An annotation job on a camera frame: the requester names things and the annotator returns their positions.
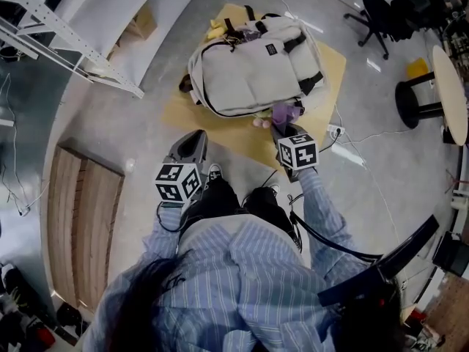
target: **metal frame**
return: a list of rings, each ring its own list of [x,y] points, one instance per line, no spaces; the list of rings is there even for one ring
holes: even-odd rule
[[[142,98],[144,96],[144,92],[133,82],[129,81],[124,75],[123,72],[116,69],[104,56],[102,56],[98,51],[96,51],[87,41],[85,41],[82,37],[76,34],[70,26],[64,22],[58,15],[56,15],[52,10],[50,10],[45,4],[43,0],[14,0],[18,4],[20,4],[23,8],[25,8],[30,14],[32,14],[35,18],[41,21],[44,25],[48,27],[48,31],[55,32],[59,35],[65,42],[69,43],[75,51],[80,52],[84,57],[94,62],[98,67],[104,69],[109,78],[98,78],[98,77],[90,77],[88,73],[84,72],[78,65],[72,65],[69,68],[67,65],[64,65],[64,60],[60,55],[58,55],[55,51],[46,48],[43,45],[40,45],[39,42],[33,40],[28,35],[21,35],[25,34],[24,32],[13,32],[14,38],[24,44],[24,42],[28,42],[29,40],[35,41],[37,44],[42,46],[41,51],[34,48],[37,52],[44,54],[49,59],[57,62],[61,66],[66,67],[70,71],[77,73],[81,72],[81,76],[89,79],[90,81],[98,81],[105,84],[110,84],[111,86],[119,87],[121,89],[128,90],[135,94],[137,97]],[[0,26],[0,29],[5,32],[4,27]]]
[[[28,55],[31,57],[33,60],[37,60],[39,55],[34,52],[32,49],[29,47],[26,47],[23,43],[20,41],[16,40],[13,36],[11,36],[7,32],[3,32],[0,28],[0,40],[3,40],[5,43],[8,43],[12,47],[15,47],[17,50],[23,52],[24,54]]]
[[[37,40],[31,38],[28,35],[25,36],[18,36],[15,32],[17,29],[9,22],[4,20],[2,17],[0,17],[0,33],[5,33],[10,37],[10,39],[14,40],[15,42],[19,43],[22,46],[26,46],[29,48],[33,48],[35,52],[46,56],[48,59],[52,60],[53,62],[57,63],[58,65],[66,68],[67,70],[74,72],[78,76],[85,78],[87,81],[91,82],[88,79],[88,73],[85,72],[84,70],[75,67],[75,64],[72,64],[68,60],[64,59],[60,55],[58,55],[57,52],[51,50],[49,47],[46,47],[42,43],[38,42]]]

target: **cardboard sheet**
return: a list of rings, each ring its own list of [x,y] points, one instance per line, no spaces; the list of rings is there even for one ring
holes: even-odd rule
[[[262,15],[256,14],[256,17],[260,19]],[[241,26],[248,20],[245,8],[233,4],[226,4],[216,20],[223,22],[225,18],[229,18],[234,27]],[[325,98],[325,102],[307,111],[296,124],[302,126],[322,144],[339,95],[347,60],[326,44],[317,41],[317,45],[328,74],[330,90],[328,93],[322,93],[321,98]],[[252,116],[221,118],[203,106],[196,106],[189,94],[181,93],[176,88],[166,104],[161,119],[185,131],[203,129],[207,132],[211,142],[221,144],[267,166],[280,169],[275,159],[277,150],[273,144],[270,129],[255,128],[252,125],[254,119]]]

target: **shoe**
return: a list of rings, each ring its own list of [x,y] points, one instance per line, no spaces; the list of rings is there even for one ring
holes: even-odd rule
[[[277,197],[277,194],[280,192],[280,185],[279,184],[273,184],[269,186],[270,189],[273,191],[273,195]]]
[[[208,170],[208,176],[207,176],[207,182],[205,183],[205,188],[207,189],[210,182],[218,179],[219,177],[223,178],[223,172],[221,171],[221,167],[219,164],[213,163]]]

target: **black pants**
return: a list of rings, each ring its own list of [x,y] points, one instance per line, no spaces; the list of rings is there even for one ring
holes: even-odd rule
[[[293,226],[284,209],[278,206],[271,188],[254,189],[242,208],[233,188],[222,177],[211,181],[208,189],[204,190],[202,198],[184,212],[181,218],[181,225],[184,227],[181,229],[180,236],[201,219],[237,214],[258,216],[285,231],[298,244]]]

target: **black cable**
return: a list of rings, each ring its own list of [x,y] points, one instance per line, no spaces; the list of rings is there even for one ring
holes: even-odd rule
[[[293,226],[296,228],[296,231],[294,230],[294,232],[298,239],[298,248],[300,250],[300,253],[302,253],[303,252],[303,239],[301,238],[300,228],[297,224],[293,224]]]
[[[272,172],[272,174],[266,179],[266,181],[264,181],[264,183],[261,185],[261,188],[264,188],[264,185],[267,184],[267,181],[269,181],[271,179],[272,176],[274,176],[274,174],[277,173],[277,170],[275,170],[274,172]]]
[[[269,181],[272,176],[274,176],[274,174],[277,173],[277,170],[273,171],[270,176],[266,179],[266,181],[264,181],[264,183],[260,186],[260,188],[264,188],[264,185],[267,184],[267,181]],[[244,197],[243,201],[241,202],[241,207],[244,206],[244,202],[249,198],[249,196],[251,195],[251,193],[249,193],[246,197]]]
[[[158,222],[160,223],[160,226],[161,228],[163,228],[165,231],[167,232],[170,232],[170,233],[178,233],[180,232],[180,230],[184,227],[184,225],[181,225],[177,230],[170,230],[168,227],[165,227],[163,222],[161,221],[161,217],[160,217],[160,206],[161,204],[163,204],[163,201],[161,201],[159,204],[158,204],[158,207],[156,208],[156,217],[158,219]],[[182,208],[182,205],[178,205],[178,206],[165,206],[165,208]]]
[[[301,197],[304,197],[303,193],[297,195],[295,198],[293,198],[292,195],[289,194],[289,195],[288,195],[288,200],[289,200],[288,206],[293,205],[293,204],[294,204],[295,202],[297,202]]]
[[[320,153],[322,153],[323,151],[326,151],[327,149],[330,149],[332,145],[337,142],[337,139],[339,139],[339,134],[340,134],[340,129],[337,129],[337,135],[336,135],[336,139],[334,139],[334,142],[332,142],[329,146],[324,147],[322,150],[320,150]]]
[[[362,260],[364,262],[373,263],[374,261],[379,260],[383,256],[382,254],[367,254],[356,252],[354,250],[350,250],[341,245],[338,245],[337,243],[334,243],[333,241],[328,240],[327,238],[313,230],[309,225],[307,225],[298,215],[296,215],[294,211],[290,213],[290,220],[294,220],[299,223],[307,232],[311,234],[311,236],[316,238],[316,240],[318,240],[319,242],[329,246],[330,248],[339,250],[340,252],[351,254],[352,256],[357,257],[359,260]]]

